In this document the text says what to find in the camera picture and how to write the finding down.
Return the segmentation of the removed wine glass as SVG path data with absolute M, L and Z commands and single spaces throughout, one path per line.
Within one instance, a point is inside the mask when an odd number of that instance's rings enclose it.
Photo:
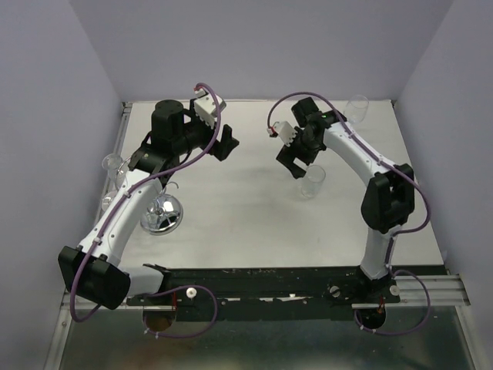
M 347 122 L 351 125 L 362 123 L 367 115 L 368 107 L 369 100 L 366 96 L 360 94 L 352 96 L 344 108 L 344 115 Z
M 301 182 L 301 194 L 307 198 L 313 198 L 319 194 L 323 182 L 326 179 L 326 172 L 323 167 L 311 165 L 306 168 L 306 173 Z

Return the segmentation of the chrome wine glass rack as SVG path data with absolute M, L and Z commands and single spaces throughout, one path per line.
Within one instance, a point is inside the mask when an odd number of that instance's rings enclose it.
M 173 232 L 182 223 L 183 215 L 183 205 L 164 186 L 142 215 L 140 227 L 148 234 L 163 236 Z

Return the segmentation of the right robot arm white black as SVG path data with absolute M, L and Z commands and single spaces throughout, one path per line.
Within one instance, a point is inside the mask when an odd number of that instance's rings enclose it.
M 277 161 L 299 179 L 307 169 L 296 165 L 297 160 L 309 166 L 318 153 L 332 150 L 359 176 L 366 187 L 361 216 L 368 233 L 360 264 L 365 276 L 355 281 L 354 292 L 362 301 L 373 301 L 382 293 L 379 280 L 388 274 L 392 256 L 388 245 L 414 212 L 414 171 L 406 163 L 397 165 L 375 153 L 335 107 L 320 111 L 316 94 L 301 95 L 291 108 L 297 126 L 286 121 L 267 124 L 269 136 L 283 142 Z

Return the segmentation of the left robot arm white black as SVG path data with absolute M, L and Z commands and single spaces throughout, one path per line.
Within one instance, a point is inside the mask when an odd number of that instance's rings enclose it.
M 127 297 L 141 294 L 153 304 L 169 299 L 171 287 L 159 269 L 140 267 L 130 272 L 120 270 L 119 264 L 146 208 L 162 193 L 175 172 L 198 160 L 182 163 L 181 156 L 200 149 L 202 156 L 211 154 L 225 160 L 238 146 L 231 127 L 221 123 L 225 107 L 222 98 L 209 93 L 191 99 L 188 108 L 172 99 L 155 105 L 151 130 L 131 155 L 116 198 L 77 247 L 64 247 L 59 253 L 72 311 L 78 297 L 108 309 L 119 307 Z

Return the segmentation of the upper left hanging glass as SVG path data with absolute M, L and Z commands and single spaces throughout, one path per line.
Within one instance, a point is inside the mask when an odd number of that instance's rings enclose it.
M 102 160 L 102 168 L 107 172 L 107 176 L 116 189 L 119 189 L 128 170 L 126 161 L 116 153 L 110 153 Z

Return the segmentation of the hanging glass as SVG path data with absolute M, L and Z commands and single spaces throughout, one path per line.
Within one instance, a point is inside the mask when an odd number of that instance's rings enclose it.
M 111 190 L 103 196 L 103 198 L 101 200 L 102 211 L 106 211 L 109 208 L 109 206 L 111 205 L 111 203 L 115 199 L 116 194 L 117 194 L 116 190 Z
M 119 189 L 128 170 L 126 161 L 116 153 L 110 153 L 102 160 L 102 168 L 107 172 L 107 176 L 116 189 Z

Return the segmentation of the lower left hanging glass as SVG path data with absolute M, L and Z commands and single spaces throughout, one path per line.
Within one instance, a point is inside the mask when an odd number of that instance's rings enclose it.
M 111 205 L 111 203 L 115 199 L 116 194 L 117 194 L 116 190 L 111 190 L 103 196 L 103 198 L 101 200 L 102 211 L 106 211 L 109 208 L 109 206 Z

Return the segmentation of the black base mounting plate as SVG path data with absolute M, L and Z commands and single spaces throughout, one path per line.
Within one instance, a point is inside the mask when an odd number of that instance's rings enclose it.
M 180 321 L 349 321 L 353 305 L 398 303 L 391 277 L 372 282 L 359 267 L 178 269 L 163 274 L 160 295 L 136 295 L 130 306 L 176 306 Z

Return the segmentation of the aluminium rail frame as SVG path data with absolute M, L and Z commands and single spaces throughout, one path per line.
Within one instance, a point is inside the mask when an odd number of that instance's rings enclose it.
M 303 92 L 299 92 L 297 94 L 297 102 L 301 100 Z M 199 155 L 202 156 L 200 149 L 197 150 Z M 197 158 L 193 155 L 193 151 L 183 155 L 180 157 L 180 162 L 185 163 L 187 160 L 191 160 L 193 158 Z M 295 162 L 301 168 L 308 168 L 309 166 L 297 160 Z M 416 196 L 421 194 L 421 189 L 418 186 L 417 182 L 414 179 L 414 200 Z M 392 255 L 394 253 L 394 247 L 396 244 L 396 240 L 399 235 L 405 233 L 405 225 L 398 231 L 391 242 L 388 245 L 389 251 L 391 251 Z M 423 275 L 416 275 L 414 272 L 400 268 L 394 269 L 390 259 L 390 266 L 388 269 L 388 274 L 385 277 L 390 277 L 394 279 L 395 285 L 391 287 L 391 293 L 394 295 L 398 295 L 400 301 L 398 303 L 393 304 L 382 304 L 377 308 L 369 308 L 364 307 L 362 304 L 353 305 L 353 320 L 360 330 L 374 334 L 374 335 L 382 335 L 383 334 L 383 325 L 386 318 L 386 310 L 389 307 L 401 307 L 408 303 L 413 303 L 418 306 L 423 306 L 427 310 L 431 310 L 434 306 L 439 305 L 460 305 L 463 304 L 464 299 L 464 286 L 461 280 L 455 275 L 432 275 L 429 273 L 425 273 Z M 141 267 L 163 267 L 157 264 L 144 264 Z M 120 305 L 128 305 L 127 299 L 131 297 L 127 297 Z M 162 317 L 166 312 L 172 312 L 173 317 L 178 320 L 176 314 L 176 306 L 166 306 L 164 308 L 157 308 L 156 310 L 148 310 L 144 306 L 136 306 L 143 308 L 143 319 L 148 320 L 151 317 Z M 215 318 L 211 318 L 209 321 L 201 321 L 205 324 L 207 328 L 211 328 L 218 321 Z

